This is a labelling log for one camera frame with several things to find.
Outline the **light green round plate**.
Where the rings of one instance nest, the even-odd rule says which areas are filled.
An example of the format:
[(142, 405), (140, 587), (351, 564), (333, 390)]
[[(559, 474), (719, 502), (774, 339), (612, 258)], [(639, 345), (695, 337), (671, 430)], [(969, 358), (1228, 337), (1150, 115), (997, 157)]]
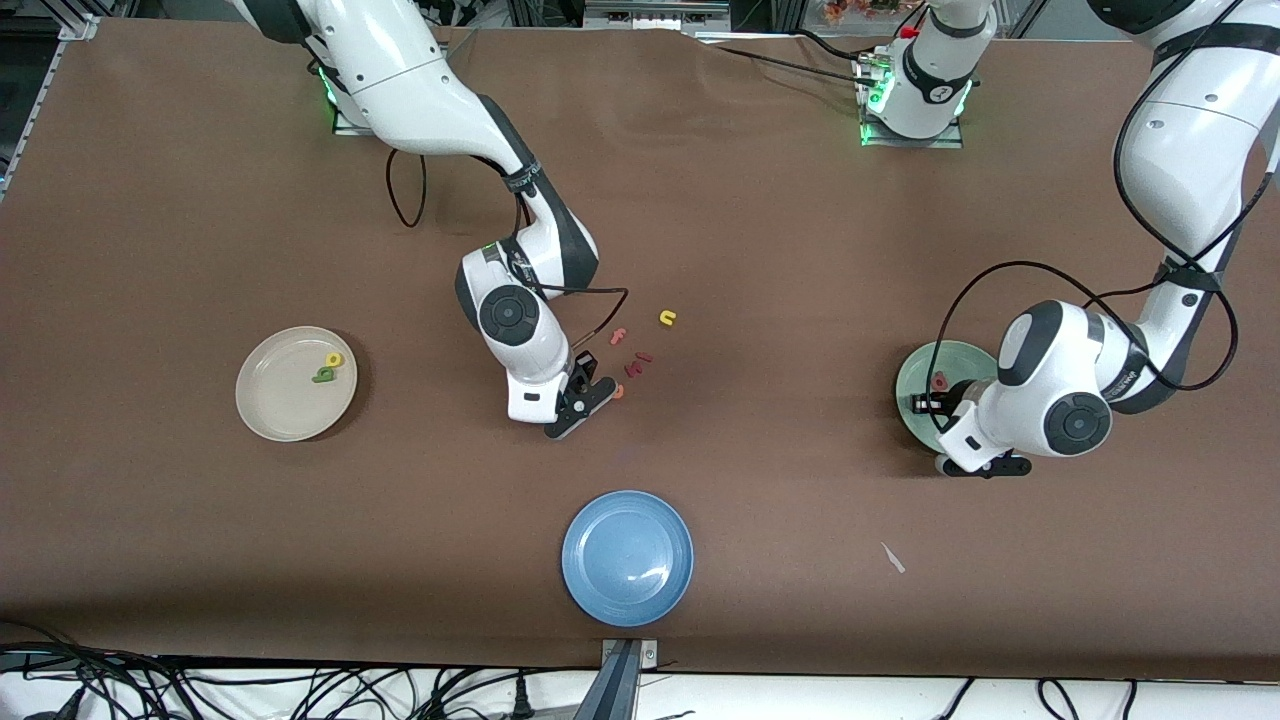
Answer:
[(943, 340), (937, 357), (934, 343), (920, 346), (902, 361), (893, 384), (893, 397), (908, 430), (934, 454), (942, 454), (938, 430), (925, 414), (913, 411), (913, 396), (933, 391), (934, 374), (941, 372), (951, 389), (961, 380), (989, 380), (997, 374), (997, 361), (988, 352), (960, 341)]

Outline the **blue round plate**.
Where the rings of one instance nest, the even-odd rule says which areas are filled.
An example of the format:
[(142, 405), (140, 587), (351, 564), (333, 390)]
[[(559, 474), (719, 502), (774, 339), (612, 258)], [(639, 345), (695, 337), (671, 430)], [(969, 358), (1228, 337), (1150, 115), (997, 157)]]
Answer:
[(671, 614), (692, 583), (695, 548), (689, 525), (663, 498), (618, 489), (588, 502), (570, 523), (561, 574), (590, 618), (640, 628)]

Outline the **beige brown round plate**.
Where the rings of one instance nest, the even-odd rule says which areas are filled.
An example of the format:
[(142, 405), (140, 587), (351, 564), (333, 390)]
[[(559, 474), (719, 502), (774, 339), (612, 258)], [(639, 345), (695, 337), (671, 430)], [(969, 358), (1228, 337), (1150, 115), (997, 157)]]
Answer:
[[(335, 379), (315, 384), (310, 378), (329, 352), (346, 356)], [(338, 423), (358, 386), (352, 347), (335, 332), (297, 325), (279, 331), (253, 348), (236, 379), (236, 407), (256, 434), (275, 442), (315, 438)]]

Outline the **brown table cover sheet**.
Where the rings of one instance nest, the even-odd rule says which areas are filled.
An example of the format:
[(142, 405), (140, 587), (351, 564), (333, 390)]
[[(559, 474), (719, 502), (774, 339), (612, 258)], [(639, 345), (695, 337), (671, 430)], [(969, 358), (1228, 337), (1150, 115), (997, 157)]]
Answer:
[[(893, 404), (987, 266), (1152, 277), (1110, 170), (1140, 47), (993, 44), (963, 149), (916, 150), (861, 146), (833, 79), (669, 31), (467, 41), (456, 72), (631, 291), (600, 374), (655, 359), (562, 441), (507, 418), (454, 296), (513, 224), (500, 179), (431, 159), (404, 228), (387, 147), (330, 132), (307, 63), (220, 22), (68, 46), (0, 202), (0, 618), (137, 653), (586, 667), (616, 629), (570, 598), (564, 530), (644, 489), (695, 544), (643, 628), (680, 671), (1280, 680), (1280, 187), (1225, 277), (1215, 386), (1021, 479), (938, 475)], [(236, 379), (297, 325), (358, 386), (275, 442)]]

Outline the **orange artificial flowers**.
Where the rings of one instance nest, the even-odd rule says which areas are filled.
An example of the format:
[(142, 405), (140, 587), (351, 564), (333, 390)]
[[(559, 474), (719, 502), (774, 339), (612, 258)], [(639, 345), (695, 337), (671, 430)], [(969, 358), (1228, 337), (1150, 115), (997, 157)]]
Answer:
[(822, 0), (820, 17), (826, 24), (841, 28), (868, 29), (872, 26), (896, 26), (918, 10), (924, 1)]

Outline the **aluminium corner profile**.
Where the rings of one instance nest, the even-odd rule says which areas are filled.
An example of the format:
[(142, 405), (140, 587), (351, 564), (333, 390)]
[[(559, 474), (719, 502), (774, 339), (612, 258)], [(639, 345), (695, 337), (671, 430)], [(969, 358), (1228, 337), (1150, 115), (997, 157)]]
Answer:
[(90, 0), (0, 0), (0, 202), (68, 46), (96, 35)]

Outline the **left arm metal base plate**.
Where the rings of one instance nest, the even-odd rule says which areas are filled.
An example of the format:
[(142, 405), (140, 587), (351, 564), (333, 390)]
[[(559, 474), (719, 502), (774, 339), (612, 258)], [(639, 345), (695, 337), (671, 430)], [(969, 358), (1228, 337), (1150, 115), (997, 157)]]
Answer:
[(910, 63), (883, 53), (861, 53), (851, 61), (860, 140), (864, 146), (899, 149), (960, 149), (959, 117), (974, 86), (961, 77), (950, 82), (911, 74)]

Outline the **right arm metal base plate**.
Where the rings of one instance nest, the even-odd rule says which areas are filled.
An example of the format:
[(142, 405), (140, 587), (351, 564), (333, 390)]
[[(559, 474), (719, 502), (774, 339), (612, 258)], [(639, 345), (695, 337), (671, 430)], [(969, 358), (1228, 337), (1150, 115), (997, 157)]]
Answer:
[(352, 97), (339, 94), (330, 106), (333, 110), (332, 131), (334, 135), (365, 137), (375, 135), (369, 126), (367, 118), (357, 108)]

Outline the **silver aluminium frame bracket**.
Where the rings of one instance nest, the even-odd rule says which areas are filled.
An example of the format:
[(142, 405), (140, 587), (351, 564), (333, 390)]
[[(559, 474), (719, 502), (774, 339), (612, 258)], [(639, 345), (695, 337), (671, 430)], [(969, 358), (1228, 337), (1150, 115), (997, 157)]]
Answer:
[(584, 29), (732, 31), (730, 0), (584, 0)]

